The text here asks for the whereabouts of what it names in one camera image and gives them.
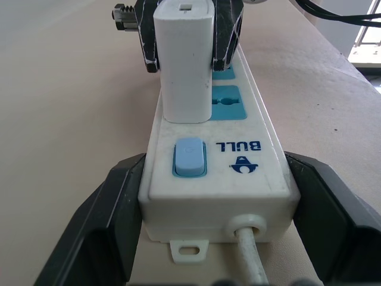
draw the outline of power cord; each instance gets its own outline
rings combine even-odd
[[[310,0],[295,0],[295,1],[304,11],[318,18],[331,20],[331,21],[340,21],[343,23],[348,23],[348,24],[353,24],[358,26],[377,27],[377,28],[381,27],[381,23],[372,21],[372,19],[381,18],[380,13],[369,14],[369,15],[344,16],[344,15],[338,15],[328,10],[325,10],[324,8],[318,6],[317,4],[313,3]]]
[[[268,285],[266,273],[264,272],[257,246],[255,245],[252,228],[238,229],[236,237],[250,285]]]

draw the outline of black wire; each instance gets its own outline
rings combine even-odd
[[[310,0],[296,0],[296,3],[306,12],[311,15],[332,21],[341,21],[348,24],[354,24],[359,26],[367,26],[367,27],[381,27],[381,23],[367,21],[371,19],[381,18],[381,14],[370,14],[370,15],[349,15],[342,16],[332,13],[328,10],[323,9],[322,7],[316,5]]]

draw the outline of power strip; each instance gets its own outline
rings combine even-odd
[[[158,100],[139,201],[150,239],[170,243],[176,263],[203,261],[209,242],[236,242],[235,231],[244,227],[254,229],[258,242],[281,237],[299,201],[297,186],[240,45],[232,64],[232,70],[222,72],[230,74],[228,79],[213,75],[213,106],[223,108],[222,118],[216,118],[213,110],[211,120],[204,123],[170,123],[163,118],[161,96]],[[234,108],[239,105],[242,108],[237,113]],[[232,114],[241,117],[231,118]],[[199,147],[194,148],[205,161],[187,154],[182,160],[204,164],[203,176],[177,174],[174,156],[182,155],[175,148],[183,138],[200,139],[195,141]],[[182,255],[182,247],[200,251]]]

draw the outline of light blue switch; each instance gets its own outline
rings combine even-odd
[[[205,169],[202,140],[198,137],[177,140],[174,163],[179,176],[201,176]]]

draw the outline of beige table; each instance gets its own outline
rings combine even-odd
[[[136,33],[95,1],[0,51],[0,285],[34,282],[74,211],[119,160],[145,152],[158,74]],[[286,0],[246,6],[241,44],[285,150],[324,161],[381,211],[381,96]],[[242,278],[235,245],[176,266],[142,231],[132,281]],[[275,285],[317,279],[292,226],[260,245]]]

